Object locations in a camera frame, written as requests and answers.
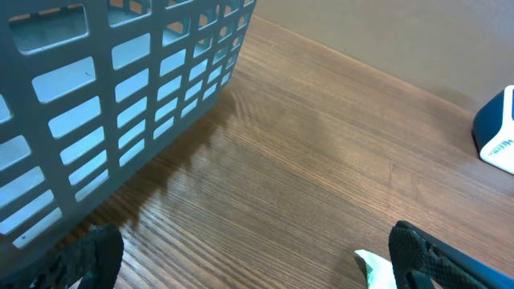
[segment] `blue-gray basket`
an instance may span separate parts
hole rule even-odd
[[[0,2],[0,277],[214,106],[255,0]]]

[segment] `wall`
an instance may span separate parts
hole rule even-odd
[[[256,14],[472,111],[514,84],[512,0],[258,0]]]

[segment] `light green object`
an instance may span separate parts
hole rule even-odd
[[[367,250],[355,253],[366,262],[368,289],[397,289],[391,262]]]

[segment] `wooden table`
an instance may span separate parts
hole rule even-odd
[[[84,221],[117,224],[116,287],[365,288],[408,220],[514,275],[514,177],[473,114],[261,18],[219,103]]]

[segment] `black object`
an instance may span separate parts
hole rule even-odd
[[[112,289],[120,271],[123,238],[114,225],[95,227],[85,237],[53,256],[0,280],[0,289]]]
[[[483,265],[406,221],[389,236],[398,289],[514,288],[514,279]]]

